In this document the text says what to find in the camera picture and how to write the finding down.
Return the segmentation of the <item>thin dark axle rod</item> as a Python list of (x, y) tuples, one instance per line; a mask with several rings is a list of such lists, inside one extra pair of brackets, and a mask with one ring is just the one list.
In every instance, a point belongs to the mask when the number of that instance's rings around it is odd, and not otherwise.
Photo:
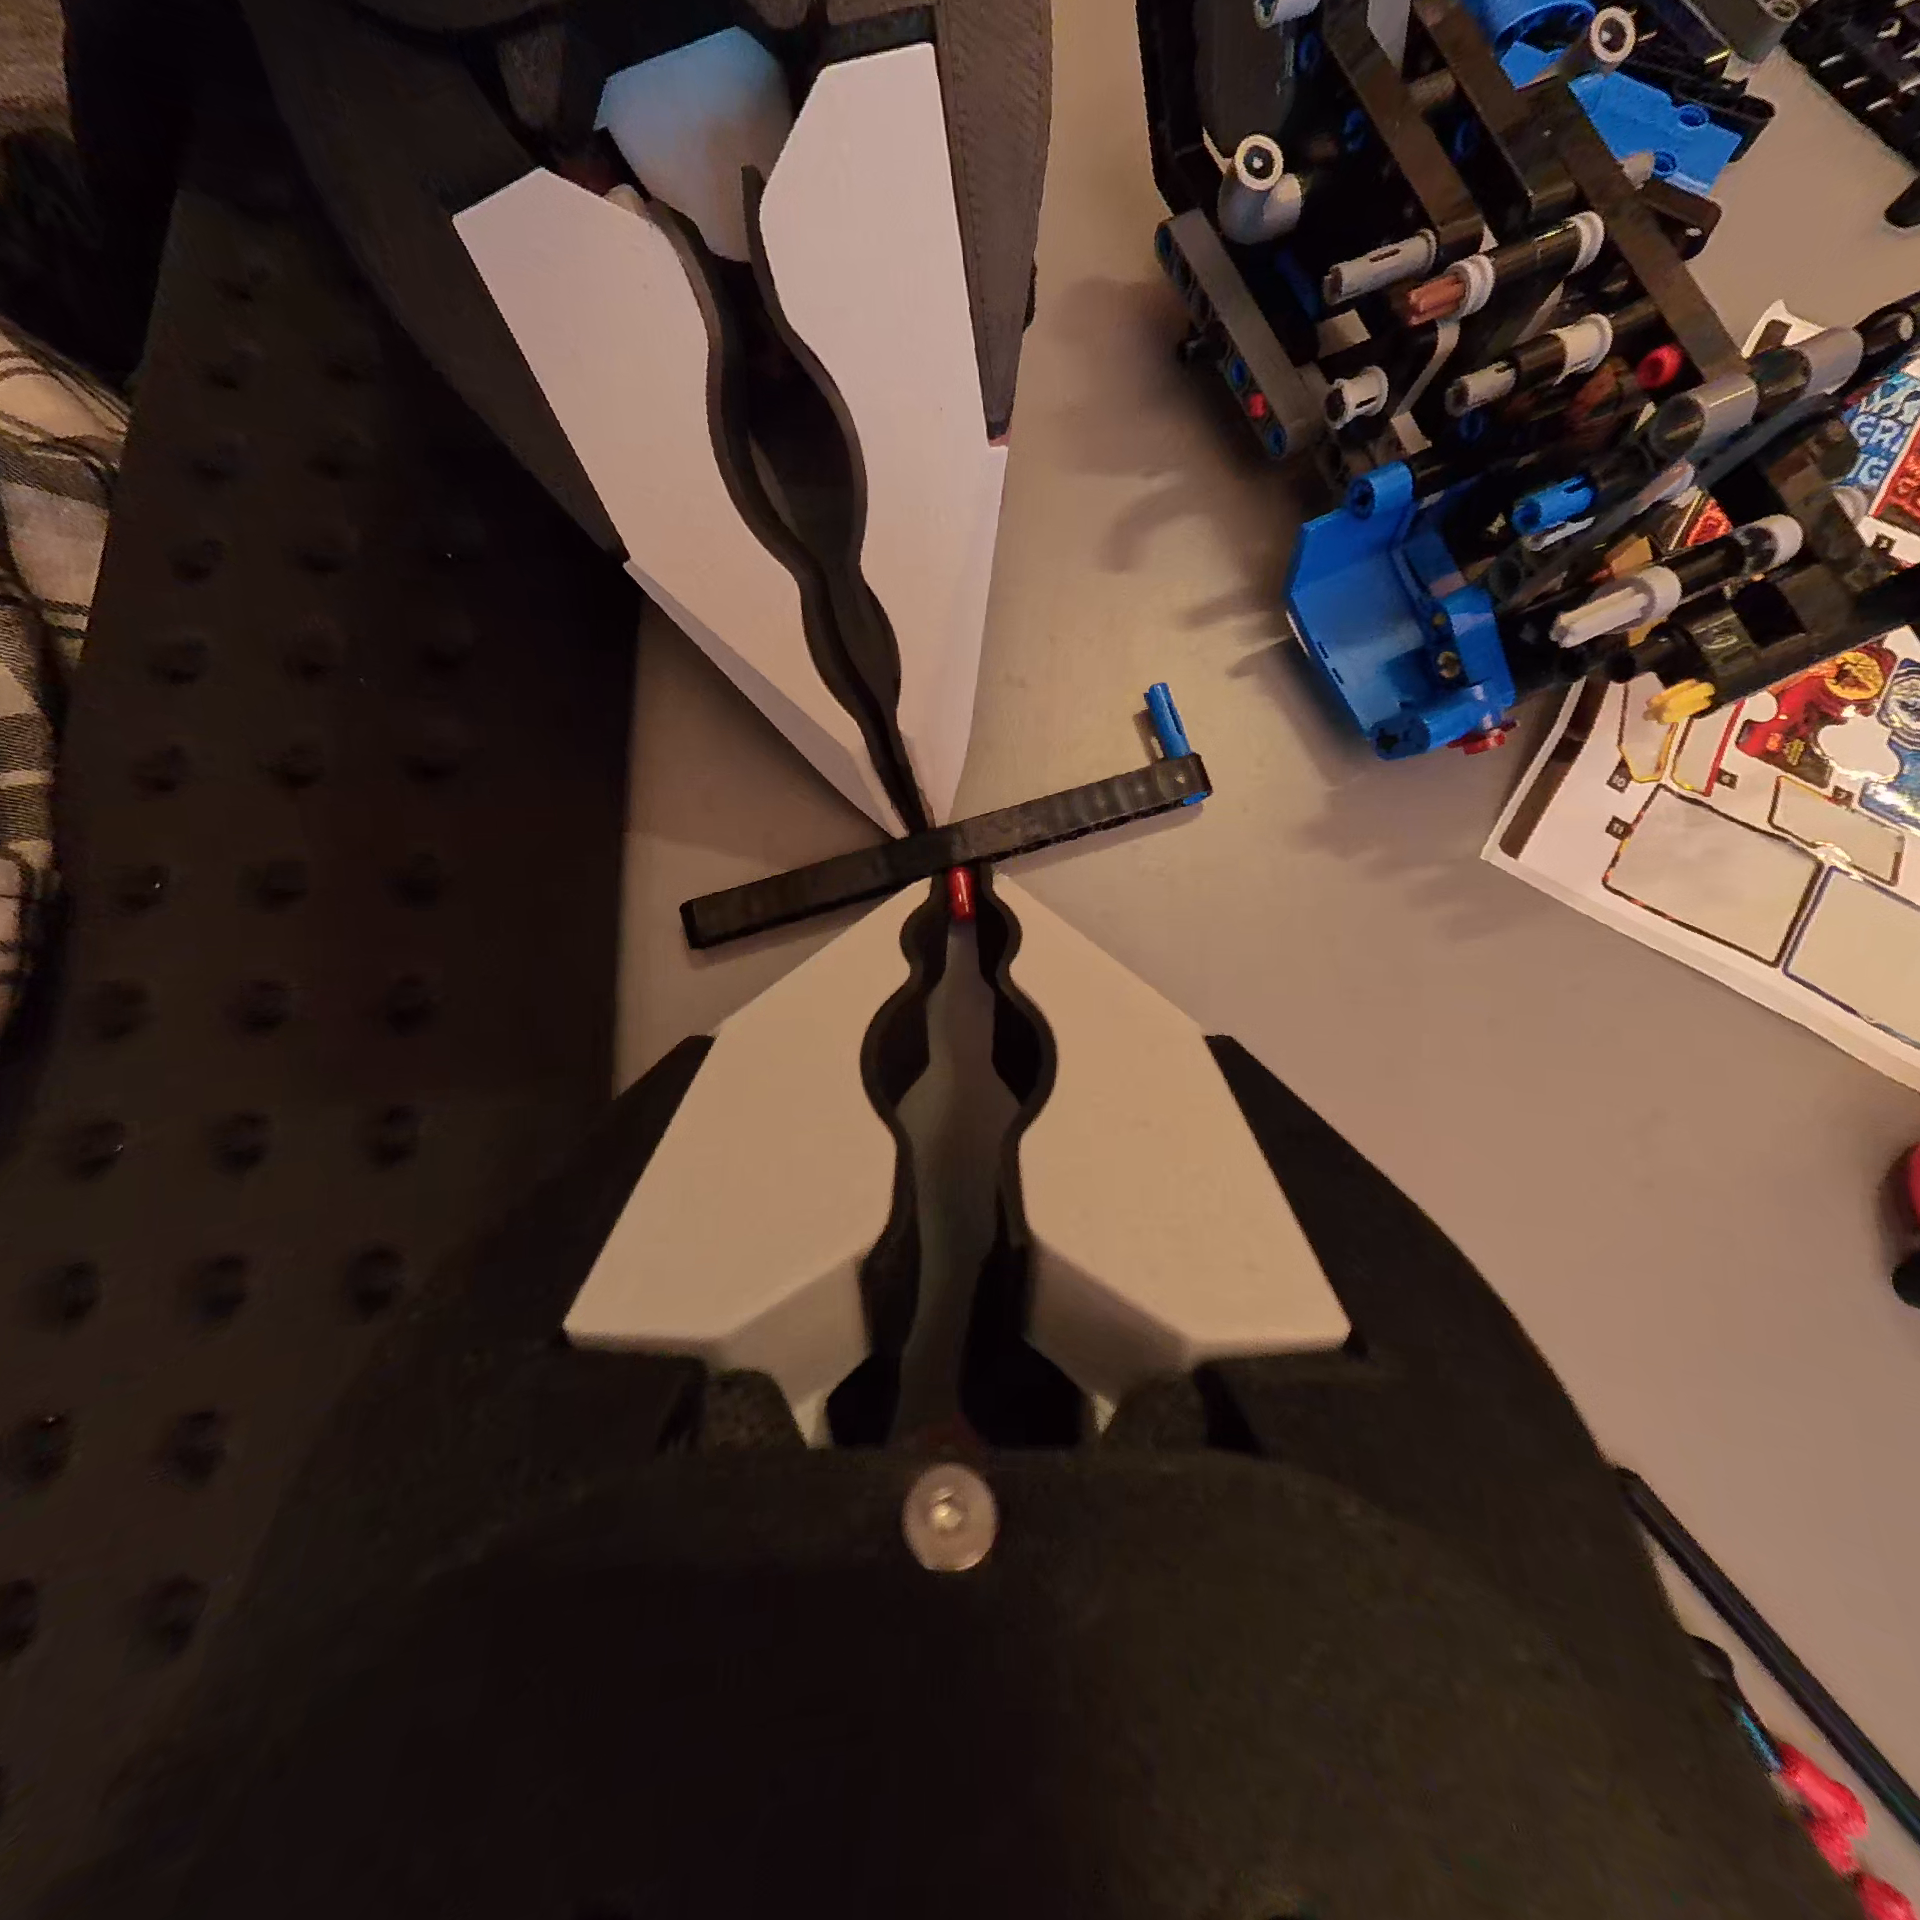
[(1613, 1467), (1623, 1500), (1646, 1535), (1670, 1560), (1691, 1591), (1707, 1603), (1717, 1617), (1759, 1664), (1771, 1683), (1826, 1739), (1829, 1749), (1851, 1768), (1893, 1821), (1918, 1839), (1918, 1790), (1880, 1753), (1866, 1728), (1840, 1704), (1835, 1693), (1813, 1672), (1786, 1637), (1765, 1617), (1759, 1606), (1720, 1569), (1700, 1540), (1686, 1528), (1647, 1481)]

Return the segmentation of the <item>printed sticker sheet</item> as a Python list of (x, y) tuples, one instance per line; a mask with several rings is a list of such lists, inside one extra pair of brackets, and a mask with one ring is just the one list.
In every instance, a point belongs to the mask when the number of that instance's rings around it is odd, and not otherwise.
[(1655, 687), (1573, 689), (1484, 860), (1915, 1088), (1915, 629), (1703, 716)]

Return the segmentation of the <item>black perforated board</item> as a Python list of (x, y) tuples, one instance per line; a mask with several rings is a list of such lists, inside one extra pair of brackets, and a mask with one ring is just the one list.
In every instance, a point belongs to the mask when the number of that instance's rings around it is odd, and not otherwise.
[(4, 1083), (4, 1916), (612, 1065), (634, 589), (275, 139), (188, 161), (118, 480)]

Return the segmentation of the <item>partly built toy truck chassis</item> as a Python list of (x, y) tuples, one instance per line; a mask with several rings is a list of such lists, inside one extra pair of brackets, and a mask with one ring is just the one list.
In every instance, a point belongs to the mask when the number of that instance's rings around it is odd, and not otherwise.
[(1294, 638), (1382, 759), (1544, 687), (1715, 712), (1915, 629), (1851, 408), (1915, 295), (1739, 345), (1696, 284), (1802, 4), (1139, 4), (1187, 361), (1335, 505)]

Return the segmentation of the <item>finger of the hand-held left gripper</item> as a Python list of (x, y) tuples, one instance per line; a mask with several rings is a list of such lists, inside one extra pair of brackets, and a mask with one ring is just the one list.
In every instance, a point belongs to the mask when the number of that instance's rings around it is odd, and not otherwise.
[(826, 63), (773, 168), (742, 174), (771, 319), (847, 459), (830, 559), (901, 801), (944, 824), (968, 753), (1005, 445), (989, 431), (926, 39)]
[(736, 334), (699, 237), (623, 185), (594, 197), (546, 168), (453, 228), (628, 573), (830, 787), (901, 835), (872, 747), (823, 671), (820, 569), (754, 471)]

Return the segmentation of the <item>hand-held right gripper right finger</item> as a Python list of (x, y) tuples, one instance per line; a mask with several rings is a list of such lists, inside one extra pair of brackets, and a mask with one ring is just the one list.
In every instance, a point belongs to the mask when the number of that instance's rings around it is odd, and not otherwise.
[(1012, 880), (978, 901), (1037, 1353), (1330, 1353), (1350, 1318), (1202, 1025)]

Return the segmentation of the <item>person's plaid shirt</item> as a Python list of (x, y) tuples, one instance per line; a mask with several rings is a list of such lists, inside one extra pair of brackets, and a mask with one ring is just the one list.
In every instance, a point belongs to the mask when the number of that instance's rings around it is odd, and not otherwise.
[(56, 897), (63, 704), (128, 435), (128, 399), (2, 325), (2, 1020), (31, 977)]

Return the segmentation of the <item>small blue pin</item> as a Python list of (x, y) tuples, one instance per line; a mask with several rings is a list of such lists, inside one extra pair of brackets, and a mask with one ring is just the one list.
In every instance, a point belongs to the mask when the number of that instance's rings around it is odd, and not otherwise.
[(1207, 801), (1212, 782), (1207, 765), (1197, 757), (1180, 705), (1163, 680), (1150, 684), (1142, 692), (1146, 721), (1151, 733), (1150, 769), (1162, 777), (1167, 793), (1180, 787), (1180, 805), (1196, 808)]

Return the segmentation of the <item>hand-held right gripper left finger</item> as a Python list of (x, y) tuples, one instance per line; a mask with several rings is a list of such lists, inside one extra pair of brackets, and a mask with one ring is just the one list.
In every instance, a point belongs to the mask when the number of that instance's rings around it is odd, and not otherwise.
[(924, 880), (719, 1022), (566, 1309), (572, 1347), (906, 1347), (922, 1254), (903, 1104), (944, 963)]

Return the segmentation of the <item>pile of red black pins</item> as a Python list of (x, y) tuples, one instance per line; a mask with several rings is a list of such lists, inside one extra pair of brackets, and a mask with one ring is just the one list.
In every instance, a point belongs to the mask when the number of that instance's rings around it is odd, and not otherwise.
[(1829, 1869), (1854, 1893), (1861, 1912), (1867, 1918), (1915, 1918), (1912, 1901), (1893, 1883), (1867, 1871), (1861, 1861), (1858, 1847), (1867, 1838), (1867, 1809), (1861, 1796), (1762, 1724), (1739, 1688), (1733, 1657), (1719, 1643), (1693, 1637), (1691, 1655), (1693, 1667), (1771, 1780), (1776, 1796), (1783, 1799)]

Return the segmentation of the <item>long black holed beam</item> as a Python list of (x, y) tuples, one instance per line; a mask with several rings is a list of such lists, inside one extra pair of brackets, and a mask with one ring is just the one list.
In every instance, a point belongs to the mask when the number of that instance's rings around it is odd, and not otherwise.
[(708, 950), (843, 908), (872, 905), (955, 868), (995, 865), (1159, 819), (1210, 795), (1210, 767), (1197, 753), (1154, 759), (1125, 774), (687, 897), (678, 924), (687, 948)]

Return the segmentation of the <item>grey desk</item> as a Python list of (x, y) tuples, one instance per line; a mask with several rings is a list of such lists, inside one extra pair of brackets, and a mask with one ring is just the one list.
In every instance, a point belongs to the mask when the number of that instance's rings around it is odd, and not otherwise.
[(1863, 1916), (1696, 1667), (1619, 1475), (1636, 1360), (1724, 1400), (1706, 1305), (1662, 1305), (1631, 1199), (1693, 1237), (1635, 1116), (1670, 966), (1535, 942), (1475, 857), (1500, 769), (1359, 765), (1276, 614), (1294, 515), (1165, 359), (1140, 257), (1134, 4), (1048, 4), (1039, 318), (959, 799), (1127, 752), (1167, 677), (1215, 793), (1052, 851), (1066, 924), (1219, 1035), (1207, 1073), (1285, 1191), (1358, 1348), (1222, 1360), (1077, 1447), (972, 1447), (998, 1532), (906, 1544), (922, 1447), (663, 1460), (684, 1565), (589, 1575), (634, 1679), (591, 1768), (615, 1809), (566, 1897), (631, 1916)]

